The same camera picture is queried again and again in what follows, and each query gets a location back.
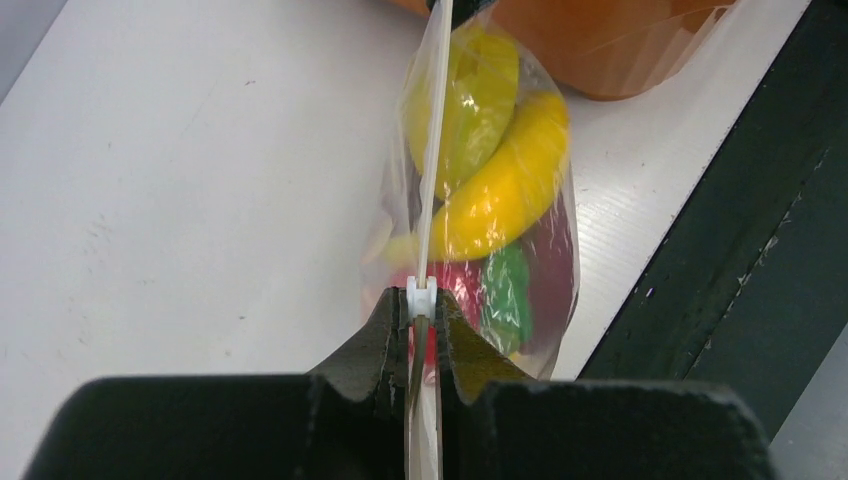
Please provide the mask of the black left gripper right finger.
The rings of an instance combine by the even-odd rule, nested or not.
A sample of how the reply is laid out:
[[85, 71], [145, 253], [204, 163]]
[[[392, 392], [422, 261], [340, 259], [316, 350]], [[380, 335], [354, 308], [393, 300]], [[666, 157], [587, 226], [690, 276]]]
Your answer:
[[753, 412], [688, 381], [542, 381], [436, 303], [446, 479], [772, 479]]

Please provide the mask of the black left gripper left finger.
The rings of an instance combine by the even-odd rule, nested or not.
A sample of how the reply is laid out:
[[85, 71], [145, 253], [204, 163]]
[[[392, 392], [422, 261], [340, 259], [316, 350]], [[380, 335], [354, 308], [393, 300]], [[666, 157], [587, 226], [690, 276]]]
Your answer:
[[367, 322], [304, 373], [104, 377], [58, 409], [28, 479], [401, 479], [407, 311]]

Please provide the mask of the long green chili pepper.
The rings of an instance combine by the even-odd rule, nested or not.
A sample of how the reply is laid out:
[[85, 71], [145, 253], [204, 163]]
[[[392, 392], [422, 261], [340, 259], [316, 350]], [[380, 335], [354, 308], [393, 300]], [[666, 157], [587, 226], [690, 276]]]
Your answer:
[[480, 332], [503, 355], [510, 356], [533, 333], [530, 270], [521, 245], [514, 242], [489, 255], [481, 280], [484, 305]]

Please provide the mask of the yellow chili pepper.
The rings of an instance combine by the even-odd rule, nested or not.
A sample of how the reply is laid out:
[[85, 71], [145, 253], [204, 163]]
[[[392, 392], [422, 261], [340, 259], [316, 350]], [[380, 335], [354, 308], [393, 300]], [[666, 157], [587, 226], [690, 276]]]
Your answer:
[[481, 259], [518, 239], [552, 206], [569, 168], [563, 98], [538, 91], [516, 110], [490, 160], [434, 215], [429, 261]]

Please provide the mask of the clear zip top bag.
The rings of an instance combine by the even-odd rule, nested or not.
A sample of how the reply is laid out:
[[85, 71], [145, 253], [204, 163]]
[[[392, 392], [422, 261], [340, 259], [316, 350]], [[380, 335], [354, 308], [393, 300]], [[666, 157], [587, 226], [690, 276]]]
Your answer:
[[[578, 297], [566, 102], [483, 3], [427, 1], [397, 157], [366, 255], [371, 290], [453, 298], [486, 357], [548, 380]], [[508, 479], [728, 479], [705, 397], [639, 385], [506, 396]]]

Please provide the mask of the yellow bell pepper slice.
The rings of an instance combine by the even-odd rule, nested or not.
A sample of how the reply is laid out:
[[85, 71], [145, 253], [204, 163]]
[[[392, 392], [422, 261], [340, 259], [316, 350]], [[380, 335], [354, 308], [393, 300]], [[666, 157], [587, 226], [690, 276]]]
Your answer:
[[[425, 34], [405, 79], [402, 135], [419, 173], [431, 113], [430, 66], [435, 35]], [[435, 196], [455, 193], [490, 159], [512, 118], [518, 92], [519, 52], [506, 33], [466, 25], [451, 36]]]

